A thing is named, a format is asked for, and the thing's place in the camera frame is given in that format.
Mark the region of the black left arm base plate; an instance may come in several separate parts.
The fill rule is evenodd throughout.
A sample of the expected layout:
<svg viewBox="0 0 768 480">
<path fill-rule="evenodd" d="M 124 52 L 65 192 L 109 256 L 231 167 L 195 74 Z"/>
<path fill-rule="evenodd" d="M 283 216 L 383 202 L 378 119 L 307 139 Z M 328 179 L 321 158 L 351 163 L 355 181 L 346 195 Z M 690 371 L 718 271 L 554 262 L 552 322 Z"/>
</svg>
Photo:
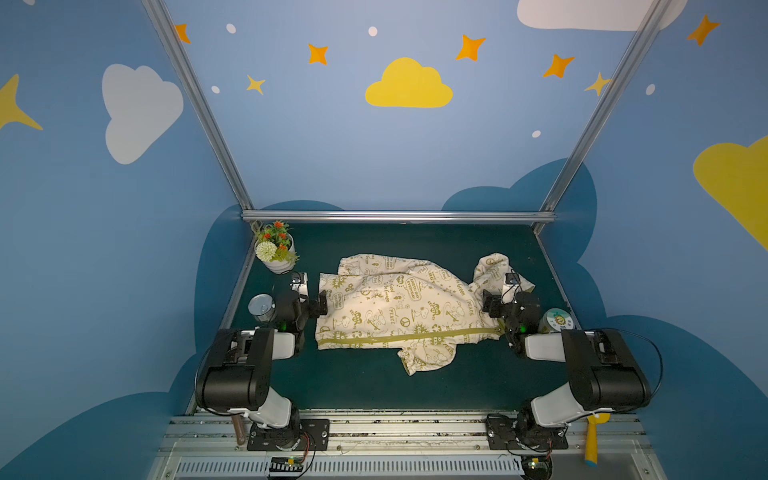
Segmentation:
<svg viewBox="0 0 768 480">
<path fill-rule="evenodd" d="M 246 448 L 248 451 L 326 451 L 329 437 L 328 419 L 300 419 L 280 429 L 253 424 Z"/>
</svg>

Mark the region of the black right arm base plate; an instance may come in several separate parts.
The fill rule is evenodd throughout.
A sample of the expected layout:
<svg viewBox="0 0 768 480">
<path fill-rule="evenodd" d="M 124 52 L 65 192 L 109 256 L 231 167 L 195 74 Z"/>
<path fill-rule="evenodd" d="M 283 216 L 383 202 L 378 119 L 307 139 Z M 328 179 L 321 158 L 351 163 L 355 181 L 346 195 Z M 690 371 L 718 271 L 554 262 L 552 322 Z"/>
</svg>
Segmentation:
<svg viewBox="0 0 768 480">
<path fill-rule="evenodd" d="M 567 450 L 566 428 L 545 428 L 520 413 L 516 418 L 489 414 L 485 419 L 486 437 L 491 450 L 528 450 L 550 453 Z"/>
</svg>

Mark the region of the cream green printed jacket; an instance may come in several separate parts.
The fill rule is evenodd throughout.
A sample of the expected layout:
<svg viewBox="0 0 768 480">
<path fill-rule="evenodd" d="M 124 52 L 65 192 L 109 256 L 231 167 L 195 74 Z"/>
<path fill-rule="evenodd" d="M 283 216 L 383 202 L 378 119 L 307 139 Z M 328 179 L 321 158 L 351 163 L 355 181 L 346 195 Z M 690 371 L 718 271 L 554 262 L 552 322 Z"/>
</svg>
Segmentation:
<svg viewBox="0 0 768 480">
<path fill-rule="evenodd" d="M 328 314 L 317 319 L 315 340 L 321 350 L 394 349 L 410 375 L 440 369 L 458 346 L 502 336 L 501 320 L 482 311 L 481 294 L 514 289 L 504 284 L 510 271 L 517 272 L 500 253 L 481 258 L 470 283 L 428 260 L 345 257 L 336 273 L 320 276 Z M 533 291 L 519 276 L 516 289 Z"/>
</svg>

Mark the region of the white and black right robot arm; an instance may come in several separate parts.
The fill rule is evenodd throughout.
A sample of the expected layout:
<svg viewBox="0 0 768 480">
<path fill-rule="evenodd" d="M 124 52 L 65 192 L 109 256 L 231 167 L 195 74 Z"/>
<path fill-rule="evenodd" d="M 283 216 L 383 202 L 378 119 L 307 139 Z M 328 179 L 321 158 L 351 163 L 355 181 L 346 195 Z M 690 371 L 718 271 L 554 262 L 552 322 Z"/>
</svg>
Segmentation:
<svg viewBox="0 0 768 480">
<path fill-rule="evenodd" d="M 621 332 L 571 329 L 539 333 L 536 295 L 516 288 L 481 294 L 482 311 L 503 323 L 508 346 L 520 357 L 566 366 L 567 381 L 527 401 L 520 425 L 563 428 L 595 413 L 624 413 L 647 406 L 655 395 Z"/>
</svg>

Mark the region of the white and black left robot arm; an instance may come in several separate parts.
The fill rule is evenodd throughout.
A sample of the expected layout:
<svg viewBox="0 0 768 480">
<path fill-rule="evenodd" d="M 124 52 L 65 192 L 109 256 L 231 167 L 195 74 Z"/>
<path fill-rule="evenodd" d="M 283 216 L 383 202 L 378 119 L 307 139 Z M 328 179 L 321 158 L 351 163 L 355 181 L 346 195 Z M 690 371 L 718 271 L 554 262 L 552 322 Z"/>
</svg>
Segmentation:
<svg viewBox="0 0 768 480">
<path fill-rule="evenodd" d="M 195 378 L 197 406 L 219 416 L 240 415 L 262 429 L 291 428 L 296 408 L 271 387 L 273 363 L 297 356 L 311 318 L 328 313 L 327 296 L 289 290 L 277 296 L 274 318 L 253 330 L 217 332 Z"/>
</svg>

